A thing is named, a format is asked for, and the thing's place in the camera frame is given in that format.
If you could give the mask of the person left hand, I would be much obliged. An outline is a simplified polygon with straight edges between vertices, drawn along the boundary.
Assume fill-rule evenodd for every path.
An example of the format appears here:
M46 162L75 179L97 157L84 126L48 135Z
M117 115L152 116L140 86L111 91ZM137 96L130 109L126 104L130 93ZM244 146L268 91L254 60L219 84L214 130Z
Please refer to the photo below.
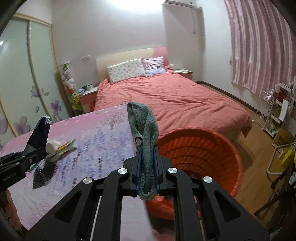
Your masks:
M22 230L22 225L18 217L16 207L8 189L1 192L1 204L4 205L4 212L11 226L13 226L16 231Z

